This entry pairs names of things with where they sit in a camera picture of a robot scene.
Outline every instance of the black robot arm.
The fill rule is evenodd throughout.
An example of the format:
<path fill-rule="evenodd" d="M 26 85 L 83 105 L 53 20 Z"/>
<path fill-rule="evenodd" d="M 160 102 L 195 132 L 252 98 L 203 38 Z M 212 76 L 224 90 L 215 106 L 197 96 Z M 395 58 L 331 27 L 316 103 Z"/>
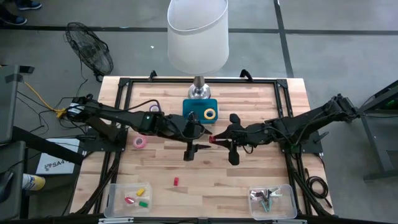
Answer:
<path fill-rule="evenodd" d="M 231 114 L 229 120 L 232 124 L 225 132 L 210 136 L 209 142 L 228 148 L 229 162 L 238 165 L 237 147 L 257 147 L 271 142 L 278 142 L 281 148 L 295 147 L 306 141 L 310 134 L 333 121 L 350 122 L 358 117 L 358 109 L 348 98 L 339 94 L 323 106 L 299 116 L 271 119 L 246 128 L 241 126 L 236 114 Z"/>
<path fill-rule="evenodd" d="M 124 124 L 145 136 L 158 136 L 174 141 L 186 142 L 187 151 L 184 154 L 185 161 L 193 160 L 193 155 L 197 149 L 210 147 L 192 144 L 193 140 L 200 138 L 202 135 L 211 134 L 194 116 L 185 119 L 183 116 L 177 114 L 164 115 L 161 111 L 129 112 L 132 108 L 120 110 L 98 103 L 92 97 L 92 95 L 88 95 L 74 98 L 67 109 L 67 117 L 70 121 L 90 125 L 99 132 L 101 138 L 109 142 L 117 143 L 119 141 L 119 133 L 123 130 L 106 124 L 102 119 Z"/>

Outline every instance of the red block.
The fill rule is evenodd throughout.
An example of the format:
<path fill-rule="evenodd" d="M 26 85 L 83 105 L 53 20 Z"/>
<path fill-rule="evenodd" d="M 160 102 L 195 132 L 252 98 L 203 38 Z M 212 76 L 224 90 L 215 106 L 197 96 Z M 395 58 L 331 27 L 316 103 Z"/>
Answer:
<path fill-rule="evenodd" d="M 174 178 L 174 186 L 178 186 L 178 177 Z"/>

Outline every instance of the pink tape roll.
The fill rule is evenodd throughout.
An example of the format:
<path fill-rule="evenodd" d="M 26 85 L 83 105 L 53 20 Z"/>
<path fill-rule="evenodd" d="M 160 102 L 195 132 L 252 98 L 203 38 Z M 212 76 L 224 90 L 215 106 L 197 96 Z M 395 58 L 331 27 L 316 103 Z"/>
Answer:
<path fill-rule="evenodd" d="M 132 145 L 136 149 L 143 149 L 147 145 L 147 139 L 144 136 L 135 137 L 132 140 Z"/>

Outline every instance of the green block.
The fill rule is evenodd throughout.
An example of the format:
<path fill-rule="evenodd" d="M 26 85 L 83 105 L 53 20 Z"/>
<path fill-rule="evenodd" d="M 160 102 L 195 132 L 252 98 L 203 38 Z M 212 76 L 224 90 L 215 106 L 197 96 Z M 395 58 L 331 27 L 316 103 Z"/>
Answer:
<path fill-rule="evenodd" d="M 144 208 L 148 207 L 148 203 L 145 203 L 145 202 L 139 202 L 138 205 L 141 207 L 144 207 Z"/>

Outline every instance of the yellow tape roll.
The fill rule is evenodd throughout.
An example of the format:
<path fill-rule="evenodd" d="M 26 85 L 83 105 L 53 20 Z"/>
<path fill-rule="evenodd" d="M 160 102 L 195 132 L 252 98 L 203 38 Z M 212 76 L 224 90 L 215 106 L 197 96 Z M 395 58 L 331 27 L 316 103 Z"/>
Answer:
<path fill-rule="evenodd" d="M 205 110 L 205 114 L 204 115 L 205 115 L 206 119 L 214 119 L 216 117 L 216 111 L 211 109 L 211 108 L 208 108 L 207 110 Z"/>

